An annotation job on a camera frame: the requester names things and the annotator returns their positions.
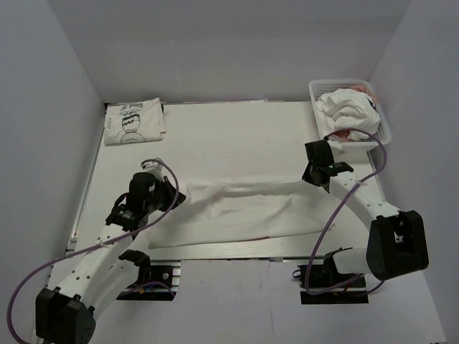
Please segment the white t-shirt with red-black print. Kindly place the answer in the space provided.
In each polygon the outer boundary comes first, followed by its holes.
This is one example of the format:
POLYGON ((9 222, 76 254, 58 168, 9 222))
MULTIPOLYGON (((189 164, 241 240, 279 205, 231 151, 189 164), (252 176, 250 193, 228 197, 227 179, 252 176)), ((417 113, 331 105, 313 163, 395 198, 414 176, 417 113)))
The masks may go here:
POLYGON ((149 249, 246 242, 323 228, 320 191, 302 181, 191 181, 186 199, 148 232, 149 249))

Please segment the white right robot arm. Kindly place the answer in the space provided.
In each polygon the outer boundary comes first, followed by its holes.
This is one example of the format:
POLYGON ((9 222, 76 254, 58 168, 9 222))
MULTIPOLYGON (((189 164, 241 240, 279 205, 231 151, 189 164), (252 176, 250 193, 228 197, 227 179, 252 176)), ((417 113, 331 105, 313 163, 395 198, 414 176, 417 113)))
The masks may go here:
POLYGON ((425 227, 416 211, 402 211, 386 202, 354 173, 347 163, 319 166, 308 163, 303 180, 323 188, 340 203, 326 222, 311 257, 315 257, 326 232, 340 210, 350 209, 368 229, 364 248, 340 248, 326 254, 324 278, 339 286, 349 276, 371 274, 386 281, 429 265, 425 227))

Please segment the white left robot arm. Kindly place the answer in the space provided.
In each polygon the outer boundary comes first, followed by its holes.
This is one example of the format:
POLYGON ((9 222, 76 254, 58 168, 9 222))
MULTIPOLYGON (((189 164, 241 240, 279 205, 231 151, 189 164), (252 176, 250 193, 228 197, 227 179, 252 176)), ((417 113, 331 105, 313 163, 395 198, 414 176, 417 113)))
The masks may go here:
POLYGON ((35 333, 48 343, 89 343, 96 321, 121 292, 151 279, 150 258, 131 249, 149 216, 166 214, 186 200, 176 186, 153 169, 135 173, 105 219, 96 248, 53 289, 35 300, 35 333))

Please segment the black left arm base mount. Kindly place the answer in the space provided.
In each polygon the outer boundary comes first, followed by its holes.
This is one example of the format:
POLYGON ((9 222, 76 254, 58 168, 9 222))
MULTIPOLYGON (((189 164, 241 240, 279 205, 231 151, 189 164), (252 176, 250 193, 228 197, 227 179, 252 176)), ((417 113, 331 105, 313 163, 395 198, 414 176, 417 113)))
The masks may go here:
POLYGON ((116 300, 172 301, 175 298, 179 265, 155 263, 146 253, 131 249, 124 251, 116 262, 123 263, 116 277, 126 277, 129 282, 128 285, 122 283, 123 289, 116 300))

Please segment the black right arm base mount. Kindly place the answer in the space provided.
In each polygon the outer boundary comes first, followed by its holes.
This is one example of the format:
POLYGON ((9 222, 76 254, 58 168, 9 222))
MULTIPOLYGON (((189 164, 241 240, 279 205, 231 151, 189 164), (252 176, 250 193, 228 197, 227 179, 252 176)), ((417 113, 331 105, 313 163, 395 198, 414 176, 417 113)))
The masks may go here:
MULTIPOLYGON (((309 278, 309 287, 313 291, 331 287, 355 276, 355 274, 341 274, 338 272, 333 261, 333 256, 337 252, 338 250, 330 252, 322 260, 319 259, 313 262, 309 278)), ((368 295, 366 294, 366 281, 363 277, 320 295, 308 294, 305 289, 306 270, 307 264, 302 264, 298 265, 298 268, 292 273, 292 278, 299 282, 302 305, 358 305, 369 303, 368 295)))

